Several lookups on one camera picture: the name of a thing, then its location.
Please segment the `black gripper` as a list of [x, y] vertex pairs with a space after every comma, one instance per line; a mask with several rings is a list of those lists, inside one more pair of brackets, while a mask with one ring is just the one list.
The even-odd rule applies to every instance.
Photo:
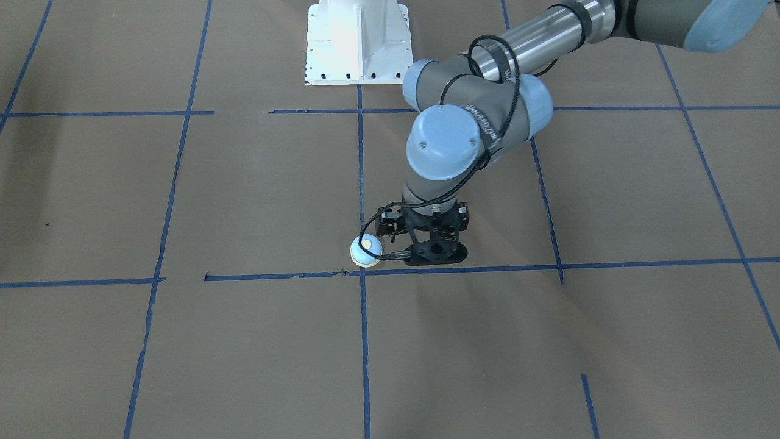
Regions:
[[423, 215], [411, 208], [378, 209], [376, 236], [395, 238], [404, 234], [404, 227], [412, 240], [457, 240], [467, 230], [470, 209], [466, 202], [456, 202], [446, 212]]

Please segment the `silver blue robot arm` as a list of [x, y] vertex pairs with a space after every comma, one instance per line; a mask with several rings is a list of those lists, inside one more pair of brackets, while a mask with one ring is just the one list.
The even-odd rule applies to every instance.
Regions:
[[756, 25], [766, 1], [557, 1], [500, 35], [476, 37], [446, 61], [412, 64], [402, 94], [419, 113], [408, 137], [402, 200], [367, 220], [379, 236], [456, 235], [469, 221], [459, 190], [549, 124], [540, 79], [584, 45], [624, 37], [687, 52], [724, 52]]

